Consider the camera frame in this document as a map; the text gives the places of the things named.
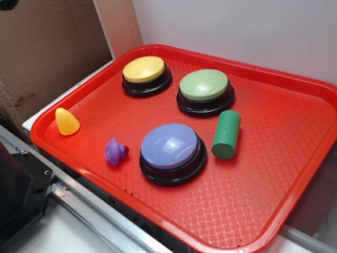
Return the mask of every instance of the tray rim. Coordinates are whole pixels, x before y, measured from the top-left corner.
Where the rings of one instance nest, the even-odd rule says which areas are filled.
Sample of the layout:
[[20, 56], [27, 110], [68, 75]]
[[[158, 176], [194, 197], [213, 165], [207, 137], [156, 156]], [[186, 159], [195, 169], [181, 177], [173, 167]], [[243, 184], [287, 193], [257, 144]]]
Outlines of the tray rim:
[[[330, 105], [332, 105], [337, 112], [337, 86], [326, 83], [323, 81], [311, 79], [308, 77], [302, 77], [294, 74], [289, 74], [281, 71], [271, 70], [264, 67], [254, 66], [246, 63], [240, 63], [232, 60], [223, 59], [216, 56], [210, 56], [202, 53], [192, 52], [180, 48], [175, 48], [166, 45], [146, 45], [137, 47], [125, 55], [121, 56], [119, 59], [114, 61], [113, 63], [109, 64], [105, 68], [103, 68], [100, 72], [98, 72], [93, 77], [86, 80], [78, 89], [74, 92], [68, 94], [60, 101], [52, 105], [49, 109], [43, 112], [33, 123], [31, 129], [31, 139], [32, 141], [38, 145], [40, 148], [44, 149], [46, 152], [50, 153], [51, 155], [57, 157], [61, 161], [67, 160], [65, 162], [71, 168], [77, 167], [76, 162], [71, 161], [69, 157], [60, 152], [57, 148], [52, 147], [49, 145], [47, 141], [45, 141], [42, 136], [40, 129], [48, 126], [51, 122], [54, 121], [53, 115], [55, 110], [62, 104], [62, 107], [65, 109], [69, 109], [74, 105], [74, 101], [71, 98], [76, 96], [78, 93], [85, 93], [85, 89], [87, 86], [93, 82], [95, 79], [102, 78], [102, 75], [105, 74], [105, 71], [109, 71], [110, 69], [116, 68], [118, 65], [123, 65], [125, 59], [130, 60], [130, 58], [137, 58], [140, 55], [144, 54], [144, 52], [151, 52], [152, 55], [157, 55], [158, 52], [170, 52], [173, 54], [185, 55], [186, 57], [193, 57], [196, 60], [196, 65], [199, 62], [205, 61], [208, 59], [210, 62], [216, 65], [216, 63], [226, 64], [227, 67], [230, 67], [232, 71], [239, 70], [239, 73], [236, 75], [245, 78], [245, 76], [254, 73], [252, 76], [253, 78], [249, 78], [250, 80], [266, 83], [267, 85], [273, 85], [282, 87], [292, 91], [299, 91], [303, 93], [303, 89], [307, 85], [311, 85], [311, 89], [309, 92], [305, 94], [309, 94], [323, 100], [326, 100]], [[269, 79], [272, 80], [273, 83], [267, 83], [262, 81], [262, 79]], [[200, 252], [252, 252], [265, 247], [269, 242], [271, 242], [278, 234], [279, 230], [282, 228], [284, 222], [286, 221], [288, 215], [290, 214], [291, 210], [296, 205], [297, 201], [299, 200], [300, 196], [310, 183], [312, 177], [314, 176], [315, 172], [318, 170], [320, 164], [324, 160], [325, 156], [333, 146], [337, 139], [337, 120], [336, 115], [334, 119], [334, 123], [332, 124], [330, 130], [325, 135], [323, 141], [319, 144], [315, 153], [312, 154], [311, 159], [305, 165], [296, 179], [295, 183], [289, 188], [287, 194], [283, 197], [282, 201], [280, 202], [279, 206], [274, 211], [273, 215], [271, 215], [268, 222], [264, 225], [264, 228], [257, 236], [257, 238], [250, 243], [235, 248], [235, 249], [224, 249], [224, 248], [217, 248], [214, 247], [204, 240], [197, 238], [195, 235], [186, 231], [184, 228], [180, 227], [179, 225], [175, 224], [174, 222], [168, 222], [163, 219], [163, 215], [161, 215], [158, 211], [152, 209], [150, 206], [143, 205], [143, 202], [137, 199], [133, 199], [133, 202], [130, 203], [130, 199], [125, 196], [120, 189], [112, 184], [109, 184], [102, 180], [101, 178], [97, 177], [94, 174], [87, 173], [87, 171], [83, 169], [79, 169], [82, 171], [82, 175], [85, 177], [89, 177], [90, 180], [100, 185], [103, 189], [109, 188], [111, 191], [115, 191], [113, 194], [114, 197], [118, 198], [120, 201], [125, 203], [130, 208], [137, 210], [141, 215], [145, 216], [146, 218], [150, 218], [152, 222], [157, 224], [162, 229], [168, 231], [169, 233], [173, 234], [174, 236], [178, 237], [182, 242], [190, 245], [197, 251]], [[148, 215], [148, 211], [152, 212], [151, 217]]]

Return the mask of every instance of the black button base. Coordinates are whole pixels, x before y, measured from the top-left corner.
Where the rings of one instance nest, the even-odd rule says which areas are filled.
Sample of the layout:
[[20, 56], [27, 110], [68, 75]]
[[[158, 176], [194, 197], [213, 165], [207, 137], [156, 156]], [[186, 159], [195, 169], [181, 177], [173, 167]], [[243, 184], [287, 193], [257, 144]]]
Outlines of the black button base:
[[159, 170], [150, 166], [141, 153], [140, 166], [146, 178], [159, 186], [179, 186], [196, 178], [205, 168], [207, 150], [205, 143], [197, 136], [197, 152], [185, 165], [171, 169]]
[[178, 107], [182, 112], [190, 116], [210, 117], [228, 110], [233, 105], [234, 98], [235, 90], [231, 85], [230, 80], [228, 80], [227, 90], [218, 98], [206, 101], [190, 100], [183, 96], [179, 88], [176, 100]]
[[172, 83], [172, 72], [167, 67], [166, 63], [163, 73], [157, 78], [144, 82], [144, 83], [133, 83], [125, 79], [124, 75], [122, 76], [122, 87], [126, 94], [130, 96], [135, 96], [138, 98], [144, 98], [147, 96], [156, 95], [170, 86]]

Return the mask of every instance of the purple toy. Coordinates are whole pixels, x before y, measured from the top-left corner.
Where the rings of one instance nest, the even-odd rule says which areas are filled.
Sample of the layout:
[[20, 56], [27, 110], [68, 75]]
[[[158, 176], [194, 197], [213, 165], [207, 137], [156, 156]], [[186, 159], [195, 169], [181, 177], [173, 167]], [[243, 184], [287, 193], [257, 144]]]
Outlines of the purple toy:
[[130, 149], [127, 146], [121, 145], [113, 138], [105, 148], [105, 159], [113, 164], [118, 165], [120, 158], [126, 157]]

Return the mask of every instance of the purple plastic piece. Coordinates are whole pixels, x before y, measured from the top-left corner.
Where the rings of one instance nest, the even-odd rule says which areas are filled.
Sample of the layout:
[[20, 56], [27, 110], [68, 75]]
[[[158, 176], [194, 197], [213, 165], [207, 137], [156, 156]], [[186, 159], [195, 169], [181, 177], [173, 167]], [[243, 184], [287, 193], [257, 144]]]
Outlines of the purple plastic piece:
[[120, 158], [126, 157], [129, 153], [129, 148], [127, 146], [121, 145], [117, 142], [116, 138], [113, 138], [105, 148], [105, 159], [113, 164], [118, 165]]
[[145, 161], [160, 170], [170, 170], [188, 163], [197, 152], [197, 135], [183, 124], [166, 124], [152, 130], [143, 140]]

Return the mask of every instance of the white wall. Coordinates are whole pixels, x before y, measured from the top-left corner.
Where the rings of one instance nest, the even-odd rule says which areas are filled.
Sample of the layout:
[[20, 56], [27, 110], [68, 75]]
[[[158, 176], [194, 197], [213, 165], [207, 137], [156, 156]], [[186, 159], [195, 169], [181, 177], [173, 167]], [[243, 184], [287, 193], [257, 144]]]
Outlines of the white wall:
[[336, 0], [133, 0], [144, 44], [337, 85]]

